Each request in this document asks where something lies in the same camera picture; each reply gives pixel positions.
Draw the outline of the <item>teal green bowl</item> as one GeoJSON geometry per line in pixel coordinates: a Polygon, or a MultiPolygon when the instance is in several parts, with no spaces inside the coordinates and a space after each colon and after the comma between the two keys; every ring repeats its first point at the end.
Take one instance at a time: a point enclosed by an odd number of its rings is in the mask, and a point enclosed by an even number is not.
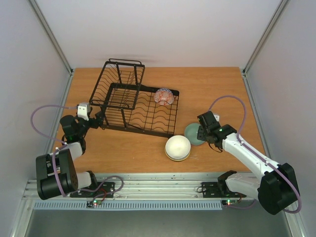
{"type": "Polygon", "coordinates": [[[190,144],[193,146],[199,146],[204,143],[204,141],[199,140],[198,137],[198,128],[199,123],[191,123],[187,125],[184,131],[184,136],[189,140],[190,144]]]}

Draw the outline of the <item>black wire dish rack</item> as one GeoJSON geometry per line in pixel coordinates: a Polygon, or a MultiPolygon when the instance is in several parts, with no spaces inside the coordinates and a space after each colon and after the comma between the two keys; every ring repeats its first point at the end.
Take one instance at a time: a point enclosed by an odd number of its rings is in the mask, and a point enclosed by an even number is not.
{"type": "Polygon", "coordinates": [[[154,101],[159,87],[142,84],[145,65],[137,60],[108,59],[89,99],[104,113],[102,129],[170,138],[174,135],[180,92],[171,105],[154,101]]]}

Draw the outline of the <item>white ceramic bowl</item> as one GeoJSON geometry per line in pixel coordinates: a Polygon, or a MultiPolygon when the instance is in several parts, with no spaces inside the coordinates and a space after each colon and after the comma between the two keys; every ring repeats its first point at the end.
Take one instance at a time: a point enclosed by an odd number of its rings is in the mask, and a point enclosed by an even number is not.
{"type": "Polygon", "coordinates": [[[191,152],[191,144],[185,136],[175,135],[167,140],[164,149],[172,157],[182,158],[191,152]]]}

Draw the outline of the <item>blue orange patterned bowl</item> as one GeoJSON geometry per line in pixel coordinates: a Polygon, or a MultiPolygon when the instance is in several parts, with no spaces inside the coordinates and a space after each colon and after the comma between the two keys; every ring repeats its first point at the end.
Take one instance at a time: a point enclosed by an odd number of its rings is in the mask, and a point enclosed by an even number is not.
{"type": "Polygon", "coordinates": [[[154,101],[159,105],[167,106],[174,102],[174,95],[167,88],[160,88],[154,94],[154,101]]]}

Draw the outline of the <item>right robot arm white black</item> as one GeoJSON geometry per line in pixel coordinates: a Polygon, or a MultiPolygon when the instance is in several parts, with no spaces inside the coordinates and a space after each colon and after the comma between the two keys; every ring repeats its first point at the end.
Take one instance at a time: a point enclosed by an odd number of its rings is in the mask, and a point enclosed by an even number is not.
{"type": "Polygon", "coordinates": [[[302,208],[302,201],[293,167],[288,163],[279,164],[253,148],[240,137],[230,125],[223,126],[215,115],[208,111],[197,117],[200,126],[197,138],[214,145],[219,152],[225,151],[237,158],[253,174],[254,178],[228,171],[218,177],[218,191],[223,196],[232,192],[253,198],[270,214],[275,215],[297,202],[294,211],[302,208]]]}

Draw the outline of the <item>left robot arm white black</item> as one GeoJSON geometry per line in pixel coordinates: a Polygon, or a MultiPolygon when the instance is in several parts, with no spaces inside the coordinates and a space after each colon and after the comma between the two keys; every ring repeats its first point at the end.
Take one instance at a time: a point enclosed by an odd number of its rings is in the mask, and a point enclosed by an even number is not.
{"type": "Polygon", "coordinates": [[[103,124],[100,112],[95,118],[85,120],[79,116],[66,115],[60,119],[65,145],[53,153],[36,158],[37,192],[42,200],[66,196],[79,189],[89,197],[99,192],[99,183],[92,171],[77,173],[74,160],[86,151],[85,136],[90,128],[103,124]]]}

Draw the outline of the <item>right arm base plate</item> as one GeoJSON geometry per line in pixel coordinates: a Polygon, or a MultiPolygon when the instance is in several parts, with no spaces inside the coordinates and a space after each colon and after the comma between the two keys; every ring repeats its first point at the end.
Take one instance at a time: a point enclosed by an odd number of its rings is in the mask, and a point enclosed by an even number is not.
{"type": "Polygon", "coordinates": [[[217,182],[202,182],[201,193],[203,198],[245,198],[246,195],[236,192],[223,193],[220,191],[217,182]]]}

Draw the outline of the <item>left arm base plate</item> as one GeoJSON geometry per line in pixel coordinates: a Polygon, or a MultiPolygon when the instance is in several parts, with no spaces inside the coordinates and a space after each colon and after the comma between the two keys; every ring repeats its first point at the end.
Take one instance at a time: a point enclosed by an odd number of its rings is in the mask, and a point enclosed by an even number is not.
{"type": "Polygon", "coordinates": [[[93,198],[97,195],[104,196],[106,193],[107,198],[112,198],[112,192],[115,190],[115,183],[114,182],[105,182],[101,188],[99,188],[96,192],[87,192],[87,191],[80,191],[70,194],[71,198],[93,198]]]}

